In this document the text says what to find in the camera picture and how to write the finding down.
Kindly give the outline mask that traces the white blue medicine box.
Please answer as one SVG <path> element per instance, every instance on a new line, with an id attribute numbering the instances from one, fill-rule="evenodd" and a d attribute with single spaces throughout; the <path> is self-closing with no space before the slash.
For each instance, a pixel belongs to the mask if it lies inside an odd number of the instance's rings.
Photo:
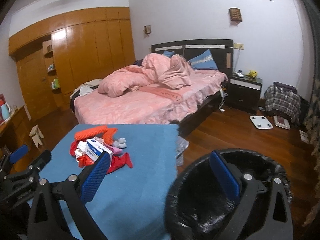
<path id="1" fill-rule="evenodd" d="M 101 144 L 95 139 L 86 140 L 85 154 L 89 156 L 93 161 L 96 161 L 102 153 L 108 153 L 112 157 L 113 152 L 106 146 Z"/>

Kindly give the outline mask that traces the red cloth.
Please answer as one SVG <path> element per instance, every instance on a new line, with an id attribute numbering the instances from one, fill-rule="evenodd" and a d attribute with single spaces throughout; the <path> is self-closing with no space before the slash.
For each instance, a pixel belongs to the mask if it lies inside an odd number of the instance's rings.
<path id="1" fill-rule="evenodd" d="M 94 164 L 94 161 L 89 156 L 87 156 L 84 151 L 81 150 L 81 147 L 84 147 L 84 143 L 84 141 L 72 142 L 69 152 L 71 156 L 75 157 L 80 168 Z M 111 166 L 108 169 L 107 174 L 112 173 L 124 166 L 133 168 L 129 153 L 126 152 L 121 155 L 112 155 Z"/>

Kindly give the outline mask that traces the orange foam net sleeve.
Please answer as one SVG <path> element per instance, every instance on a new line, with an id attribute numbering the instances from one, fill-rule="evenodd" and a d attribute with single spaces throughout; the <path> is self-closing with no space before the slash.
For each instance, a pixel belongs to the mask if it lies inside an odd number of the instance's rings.
<path id="1" fill-rule="evenodd" d="M 107 131 L 108 127 L 106 125 L 96 126 L 82 131 L 78 131 L 74 135 L 76 141 L 86 140 L 95 137 L 96 135 L 103 134 Z"/>

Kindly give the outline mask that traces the pink cloth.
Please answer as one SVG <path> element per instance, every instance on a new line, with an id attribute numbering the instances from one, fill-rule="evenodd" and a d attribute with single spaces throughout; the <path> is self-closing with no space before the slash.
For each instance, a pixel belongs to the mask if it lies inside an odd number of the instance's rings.
<path id="1" fill-rule="evenodd" d="M 96 141 L 98 141 L 99 143 L 101 143 L 102 145 L 104 145 L 106 148 L 108 148 L 109 150 L 111 150 L 113 152 L 113 154 L 116 154 L 116 155 L 121 155 L 123 154 L 123 150 L 120 149 L 120 148 L 117 148 L 117 147 L 114 147 L 112 145 L 108 145 L 104 139 L 100 138 L 100 137 L 94 137 L 94 139 Z"/>

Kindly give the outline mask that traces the grey socks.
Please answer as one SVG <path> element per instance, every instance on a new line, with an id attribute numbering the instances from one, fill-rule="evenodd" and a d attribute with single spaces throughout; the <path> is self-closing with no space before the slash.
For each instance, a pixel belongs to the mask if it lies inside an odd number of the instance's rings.
<path id="1" fill-rule="evenodd" d="M 127 148 L 126 139 L 125 138 L 119 138 L 113 142 L 113 147 L 124 149 Z"/>

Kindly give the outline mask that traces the black lined trash bin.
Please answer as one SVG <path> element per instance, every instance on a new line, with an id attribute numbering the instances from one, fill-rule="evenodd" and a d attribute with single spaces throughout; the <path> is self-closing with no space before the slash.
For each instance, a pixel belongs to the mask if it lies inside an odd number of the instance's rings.
<path id="1" fill-rule="evenodd" d="M 270 191 L 271 180 L 279 177 L 292 200 L 290 182 L 285 168 L 258 152 L 239 148 L 219 151 L 226 162 L 234 164 L 241 173 L 249 173 Z M 173 182 L 165 201 L 165 228 L 172 239 L 215 239 L 228 223 L 236 207 L 224 194 L 210 168 L 207 154 L 190 164 Z M 257 195 L 253 211 L 238 239 L 258 231 L 264 223 L 270 193 Z"/>

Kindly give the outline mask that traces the blue table cloth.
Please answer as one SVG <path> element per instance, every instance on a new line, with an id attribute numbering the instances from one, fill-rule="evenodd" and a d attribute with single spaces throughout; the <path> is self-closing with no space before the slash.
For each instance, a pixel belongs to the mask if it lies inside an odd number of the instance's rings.
<path id="1" fill-rule="evenodd" d="M 169 239 L 164 202 L 177 174 L 177 125 L 115 127 L 133 167 L 106 175 L 86 207 L 108 239 Z"/>

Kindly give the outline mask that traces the white bathroom scale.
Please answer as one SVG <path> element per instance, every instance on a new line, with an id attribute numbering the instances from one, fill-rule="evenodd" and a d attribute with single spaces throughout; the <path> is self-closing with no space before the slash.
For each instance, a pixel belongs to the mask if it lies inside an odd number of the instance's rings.
<path id="1" fill-rule="evenodd" d="M 249 119 L 257 129 L 273 129 L 273 125 L 265 116 L 250 116 Z"/>

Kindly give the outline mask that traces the clothes pile on bed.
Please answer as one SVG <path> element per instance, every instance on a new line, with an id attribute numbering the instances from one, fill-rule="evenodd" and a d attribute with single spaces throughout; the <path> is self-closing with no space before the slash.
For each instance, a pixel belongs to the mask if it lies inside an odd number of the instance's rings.
<path id="1" fill-rule="evenodd" d="M 81 84 L 78 88 L 76 88 L 73 93 L 69 96 L 70 98 L 70 104 L 72 105 L 74 103 L 74 100 L 79 96 L 87 95 L 93 90 L 97 89 L 100 85 L 102 79 L 94 79 L 91 81 L 87 81 L 86 83 Z"/>

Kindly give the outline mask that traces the black white nightstand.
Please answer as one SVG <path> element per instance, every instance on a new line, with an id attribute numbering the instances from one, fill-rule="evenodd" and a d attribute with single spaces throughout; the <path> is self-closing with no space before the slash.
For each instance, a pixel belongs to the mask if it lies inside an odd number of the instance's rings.
<path id="1" fill-rule="evenodd" d="M 263 80 L 256 77 L 250 79 L 247 76 L 239 77 L 233 74 L 227 87 L 228 106 L 255 114 L 258 110 Z"/>

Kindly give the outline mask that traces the white power strip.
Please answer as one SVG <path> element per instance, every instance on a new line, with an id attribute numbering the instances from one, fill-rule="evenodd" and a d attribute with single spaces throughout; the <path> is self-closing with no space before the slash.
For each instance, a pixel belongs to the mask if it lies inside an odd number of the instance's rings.
<path id="1" fill-rule="evenodd" d="M 220 102 L 218 108 L 219 108 L 219 111 L 220 111 L 221 113 L 224 113 L 225 110 L 223 109 L 223 105 L 224 105 L 224 103 L 225 103 L 226 95 L 225 95 L 225 92 L 224 92 L 224 90 L 223 90 L 222 88 L 219 90 L 219 92 L 220 92 L 220 95 L 221 95 L 221 102 Z"/>

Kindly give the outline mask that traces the white phone on nightstand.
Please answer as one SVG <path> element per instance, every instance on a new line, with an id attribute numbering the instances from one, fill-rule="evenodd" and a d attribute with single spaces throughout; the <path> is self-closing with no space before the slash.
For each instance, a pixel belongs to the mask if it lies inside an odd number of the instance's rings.
<path id="1" fill-rule="evenodd" d="M 241 70 L 235 72 L 235 74 L 236 74 L 239 78 L 244 78 L 244 74 L 242 73 Z"/>

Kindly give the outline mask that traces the pink duvet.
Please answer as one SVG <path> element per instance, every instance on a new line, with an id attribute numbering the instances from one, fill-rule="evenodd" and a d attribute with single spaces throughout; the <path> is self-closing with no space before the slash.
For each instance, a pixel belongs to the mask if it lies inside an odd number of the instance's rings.
<path id="1" fill-rule="evenodd" d="M 192 85 L 191 71 L 190 64 L 181 55 L 174 54 L 169 58 L 150 53 L 140 66 L 132 64 L 105 77 L 98 86 L 98 93 L 116 98 L 127 90 L 138 90 L 153 84 L 177 90 Z"/>

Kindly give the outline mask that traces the black headboard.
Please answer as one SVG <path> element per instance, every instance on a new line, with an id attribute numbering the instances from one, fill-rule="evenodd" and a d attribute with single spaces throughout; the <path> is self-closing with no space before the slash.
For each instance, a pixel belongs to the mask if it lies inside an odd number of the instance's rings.
<path id="1" fill-rule="evenodd" d="M 218 70 L 228 77 L 233 75 L 233 40 L 230 39 L 195 39 L 172 41 L 151 46 L 152 53 L 163 53 L 165 50 L 182 55 L 187 61 L 204 53 L 207 49 L 213 56 Z"/>

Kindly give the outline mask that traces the left wall lamp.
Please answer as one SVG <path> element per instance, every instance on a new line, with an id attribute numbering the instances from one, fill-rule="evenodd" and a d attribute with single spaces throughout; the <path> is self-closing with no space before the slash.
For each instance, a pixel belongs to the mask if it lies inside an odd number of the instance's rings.
<path id="1" fill-rule="evenodd" d="M 151 25 L 145 25 L 144 26 L 144 33 L 145 33 L 145 35 L 150 35 L 152 33 Z"/>

